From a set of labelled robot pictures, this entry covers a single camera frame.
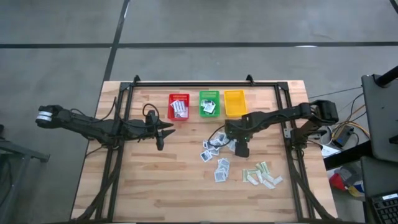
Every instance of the concrete floor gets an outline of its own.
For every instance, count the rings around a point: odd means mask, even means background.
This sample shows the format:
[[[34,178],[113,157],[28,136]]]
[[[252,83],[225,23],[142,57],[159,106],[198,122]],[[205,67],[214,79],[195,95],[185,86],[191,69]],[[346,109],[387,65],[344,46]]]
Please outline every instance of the concrete floor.
[[[111,43],[123,0],[2,0],[0,44]],[[132,1],[120,42],[397,41],[398,14],[386,0]],[[4,137],[51,154],[33,162],[13,223],[68,220],[87,141],[40,129],[40,105],[94,115],[110,49],[0,49]],[[111,80],[305,80],[309,96],[360,86],[362,75],[397,65],[398,47],[119,49]],[[343,108],[361,90],[321,97]],[[349,107],[340,111],[342,119]],[[366,117],[359,124],[367,127]],[[361,202],[335,192],[339,217],[363,221]]]

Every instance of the yellow bin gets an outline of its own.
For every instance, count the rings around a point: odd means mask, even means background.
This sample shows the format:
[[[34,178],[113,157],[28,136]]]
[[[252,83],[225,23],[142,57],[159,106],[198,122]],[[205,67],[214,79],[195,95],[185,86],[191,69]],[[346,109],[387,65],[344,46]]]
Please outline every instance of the yellow bin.
[[[238,117],[248,113],[243,90],[225,90],[225,113],[229,117]]]

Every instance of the card pile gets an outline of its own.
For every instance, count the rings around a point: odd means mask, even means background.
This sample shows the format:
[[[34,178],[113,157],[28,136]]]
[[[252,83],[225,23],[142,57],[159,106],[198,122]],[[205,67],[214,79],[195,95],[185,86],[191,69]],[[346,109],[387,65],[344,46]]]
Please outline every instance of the card pile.
[[[226,137],[225,133],[217,132],[215,137],[208,140],[203,140],[203,148],[205,149],[204,152],[200,154],[201,159],[203,162],[207,162],[213,158],[213,156],[218,156],[220,154],[220,149],[222,146],[227,144],[229,150],[235,151],[235,142],[234,140],[229,140]],[[229,176],[229,161],[227,158],[218,159],[218,167],[217,170],[214,172],[214,178],[216,182],[225,182]]]
[[[268,189],[274,189],[277,184],[283,181],[283,178],[281,176],[278,176],[275,179],[271,176],[266,162],[257,163],[256,168],[257,169],[253,170],[242,170],[243,182],[250,182],[252,183],[252,185],[259,185],[260,182],[264,184]],[[252,176],[254,174],[257,176],[258,181]]]
[[[170,106],[174,109],[175,118],[188,117],[188,108],[185,106],[185,102],[183,100],[176,100],[171,103]]]
[[[229,161],[227,158],[218,160],[217,170],[214,172],[216,182],[225,182],[229,176]]]
[[[229,139],[226,137],[225,133],[217,132],[216,136],[210,141],[203,140],[203,148],[205,148],[211,155],[218,156],[220,154],[221,147],[228,141]],[[235,142],[236,140],[231,140],[227,144],[230,151],[235,151]]]
[[[214,114],[216,111],[216,103],[211,100],[202,100],[200,102],[200,106],[202,107],[202,110],[205,112],[205,114]]]

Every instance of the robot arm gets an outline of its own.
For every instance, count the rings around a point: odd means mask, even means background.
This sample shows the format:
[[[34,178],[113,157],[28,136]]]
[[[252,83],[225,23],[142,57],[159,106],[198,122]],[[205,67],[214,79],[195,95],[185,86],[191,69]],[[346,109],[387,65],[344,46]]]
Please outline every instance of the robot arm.
[[[296,119],[308,119],[301,127],[290,132],[290,143],[306,147],[307,138],[324,125],[338,122],[336,105],[327,100],[301,103],[292,108],[264,113],[248,113],[239,120],[225,120],[225,133],[228,139],[236,139],[235,155],[249,157],[248,142],[254,133],[267,129],[270,125]]]
[[[161,130],[173,124],[165,123],[155,115],[154,110],[146,114],[146,121],[132,119],[127,122],[121,119],[96,119],[83,114],[73,113],[59,105],[40,106],[35,122],[41,128],[65,128],[80,133],[85,138],[96,139],[101,144],[115,146],[118,139],[141,140],[156,138],[158,150],[163,150],[164,141],[175,130]]]

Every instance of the wooden tabletop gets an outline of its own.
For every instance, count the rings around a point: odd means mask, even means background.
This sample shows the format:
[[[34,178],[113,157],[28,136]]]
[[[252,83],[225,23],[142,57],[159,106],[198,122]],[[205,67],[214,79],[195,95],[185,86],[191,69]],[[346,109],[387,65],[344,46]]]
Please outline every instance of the wooden tabletop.
[[[308,102],[303,81],[288,81],[292,104]],[[118,95],[120,82],[105,82],[98,103],[97,118],[105,116]],[[248,112],[277,110],[275,92],[271,87],[199,88],[199,87],[142,87],[134,88],[130,119],[143,119],[142,107],[155,105],[162,121],[167,119],[169,94],[190,94],[190,117],[174,122],[176,132],[165,139],[163,151],[155,140],[125,143],[114,222],[276,222],[296,221],[294,200],[289,179],[282,131],[279,124],[256,133],[249,142],[250,156],[237,157],[227,147],[220,155],[204,163],[200,158],[202,141],[223,125],[225,116],[223,90],[242,89]],[[221,115],[202,118],[199,115],[200,90],[219,90]],[[301,126],[305,121],[297,121]],[[88,152],[98,148],[90,142]],[[101,184],[106,150],[91,154],[83,165],[80,184],[72,211],[78,217],[98,193]],[[215,183],[217,159],[231,162],[226,182]],[[305,149],[305,165],[310,188],[320,203],[337,216],[323,158],[318,146]],[[264,185],[242,182],[242,169],[255,169],[258,162],[267,162],[271,175],[284,179],[269,190]],[[306,214],[304,196],[300,198]],[[104,214],[108,211],[106,198]]]

